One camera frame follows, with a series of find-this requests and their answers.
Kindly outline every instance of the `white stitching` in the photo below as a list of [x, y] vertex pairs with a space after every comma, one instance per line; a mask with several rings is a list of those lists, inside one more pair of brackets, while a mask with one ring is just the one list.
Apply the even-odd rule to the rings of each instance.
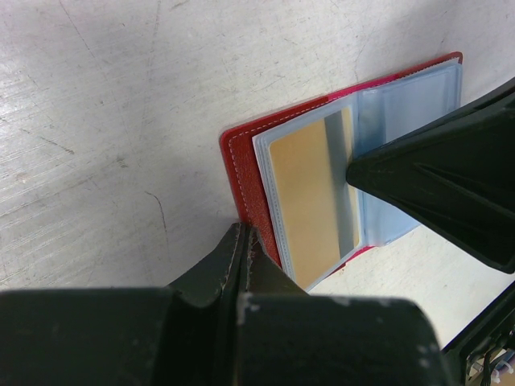
[[249, 214], [249, 207], [247, 206], [247, 200], [245, 198], [245, 193], [243, 192], [243, 186], [241, 185], [240, 173], [239, 173], [239, 171], [238, 171], [238, 169], [236, 167], [236, 156], [235, 156], [234, 150], [233, 150], [233, 141], [234, 141], [234, 139], [236, 139], [237, 137], [241, 137], [242, 135], [246, 135], [248, 133], [252, 133], [254, 131], [257, 131], [257, 130], [260, 130], [260, 129], [264, 129], [265, 127], [270, 127], [270, 126], [272, 126], [272, 125], [274, 125], [276, 123], [279, 123], [281, 121], [285, 121], [288, 118], [294, 117], [296, 115], [300, 115], [302, 113], [305, 113], [306, 111], [310, 111], [310, 110], [316, 109], [316, 108], [318, 108], [320, 106], [326, 105], [327, 103], [329, 103], [329, 101], [321, 103], [321, 104], [313, 106], [313, 107], [310, 107], [309, 109], [304, 109], [304, 110], [298, 111], [296, 113], [293, 113], [293, 114], [290, 114], [290, 115], [286, 115], [285, 117], [276, 119], [275, 121], [269, 122], [266, 125], [256, 127], [255, 129], [244, 131], [243, 133], [239, 133], [238, 135], [235, 135], [234, 137], [229, 139], [229, 151], [231, 152], [231, 158], [233, 159], [233, 167], [234, 167], [234, 171], [236, 171], [236, 180], [237, 180], [238, 186], [240, 188], [241, 198], [243, 199], [243, 205], [245, 206], [245, 212], [246, 212], [247, 215]]

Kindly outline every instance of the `tabletop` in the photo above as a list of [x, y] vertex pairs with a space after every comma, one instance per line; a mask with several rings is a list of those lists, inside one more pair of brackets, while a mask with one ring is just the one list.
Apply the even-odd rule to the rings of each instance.
[[[450, 51], [515, 76], [515, 1], [4, 0], [0, 290], [165, 285], [237, 219], [218, 138]], [[442, 343], [513, 276], [425, 228], [314, 293], [412, 297]]]

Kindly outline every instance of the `card holder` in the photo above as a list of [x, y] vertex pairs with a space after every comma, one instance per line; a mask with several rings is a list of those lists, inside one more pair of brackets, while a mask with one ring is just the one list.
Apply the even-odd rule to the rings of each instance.
[[350, 187], [352, 157], [459, 107], [461, 65], [446, 62], [352, 93], [253, 137], [279, 256], [309, 289], [357, 251], [417, 226], [397, 208]]

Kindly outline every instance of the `leather cover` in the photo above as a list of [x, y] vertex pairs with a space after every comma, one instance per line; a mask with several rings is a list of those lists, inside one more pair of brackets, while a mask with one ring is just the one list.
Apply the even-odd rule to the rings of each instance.
[[[225, 162], [225, 168], [229, 177], [229, 183], [233, 190], [234, 201], [237, 206], [240, 220], [254, 226], [259, 230], [266, 253], [281, 265], [279, 253], [274, 238], [274, 230], [266, 201], [265, 191], [262, 185], [261, 174], [253, 150], [252, 137], [277, 125], [298, 117], [307, 111], [316, 109], [341, 97], [365, 88], [377, 87], [382, 84], [412, 75], [426, 68], [446, 62], [448, 60], [463, 60], [461, 52], [452, 52], [430, 60], [423, 64], [407, 68], [406, 70], [356, 84], [340, 91], [332, 92], [325, 96], [319, 96], [299, 105], [279, 111], [249, 123], [239, 125], [225, 131], [220, 137], [220, 147]], [[356, 257], [372, 247], [365, 247], [352, 257]]]

